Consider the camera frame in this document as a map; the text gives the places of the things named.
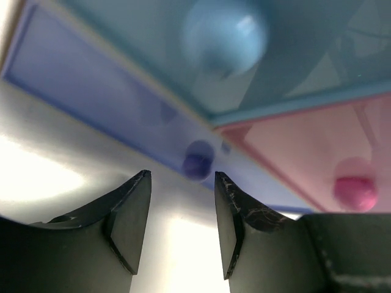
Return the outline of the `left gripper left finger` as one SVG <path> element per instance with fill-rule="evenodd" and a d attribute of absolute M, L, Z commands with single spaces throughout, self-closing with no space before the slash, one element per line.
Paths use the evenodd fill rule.
<path fill-rule="evenodd" d="M 1 219 L 2 292 L 129 292 L 152 194 L 143 170 L 47 223 Z"/>

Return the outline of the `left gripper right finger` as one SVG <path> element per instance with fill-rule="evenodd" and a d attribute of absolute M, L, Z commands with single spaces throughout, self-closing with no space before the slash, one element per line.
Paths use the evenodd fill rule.
<path fill-rule="evenodd" d="M 216 172 L 224 279 L 231 292 L 389 292 L 389 214 L 293 220 Z"/>

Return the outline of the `pink drawer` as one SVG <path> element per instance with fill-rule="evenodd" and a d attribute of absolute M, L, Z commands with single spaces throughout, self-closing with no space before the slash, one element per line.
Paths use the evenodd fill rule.
<path fill-rule="evenodd" d="M 390 94 L 217 130 L 320 211 L 390 211 Z"/>

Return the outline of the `light blue small drawer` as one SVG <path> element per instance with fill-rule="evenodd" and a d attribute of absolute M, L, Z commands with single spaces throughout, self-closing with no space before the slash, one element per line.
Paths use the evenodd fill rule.
<path fill-rule="evenodd" d="M 217 125 L 390 91 L 389 1 L 61 6 Z"/>

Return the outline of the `purple-blue wide drawer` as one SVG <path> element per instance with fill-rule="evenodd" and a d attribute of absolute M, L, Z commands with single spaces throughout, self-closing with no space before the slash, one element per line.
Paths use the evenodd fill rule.
<path fill-rule="evenodd" d="M 39 1 L 25 3 L 2 77 L 188 180 L 214 187 L 225 172 L 245 192 L 280 211 L 311 207 L 213 131 L 76 32 Z"/>

